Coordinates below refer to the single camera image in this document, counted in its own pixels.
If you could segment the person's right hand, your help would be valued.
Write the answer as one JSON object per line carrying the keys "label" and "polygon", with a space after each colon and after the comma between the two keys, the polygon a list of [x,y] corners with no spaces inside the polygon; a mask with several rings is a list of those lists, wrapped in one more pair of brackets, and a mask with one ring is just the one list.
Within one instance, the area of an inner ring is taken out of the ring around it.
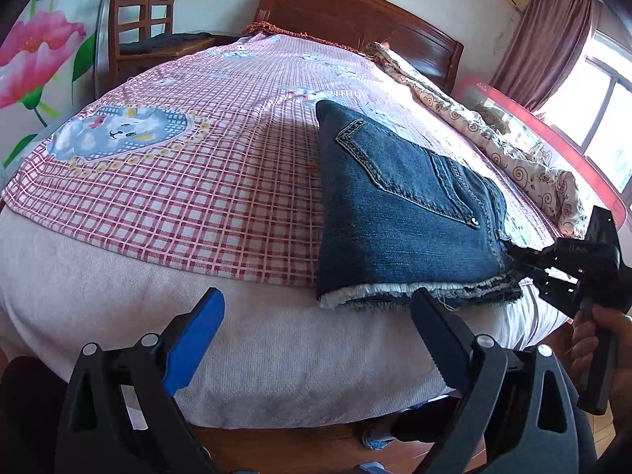
{"label": "person's right hand", "polygon": [[573,320],[571,348],[571,378],[581,379],[582,374],[593,363],[599,339],[597,329],[608,329],[618,340],[618,361],[614,371],[609,402],[613,413],[616,435],[631,433],[631,317],[613,309],[596,305],[592,309],[593,320],[589,321],[580,310]]}

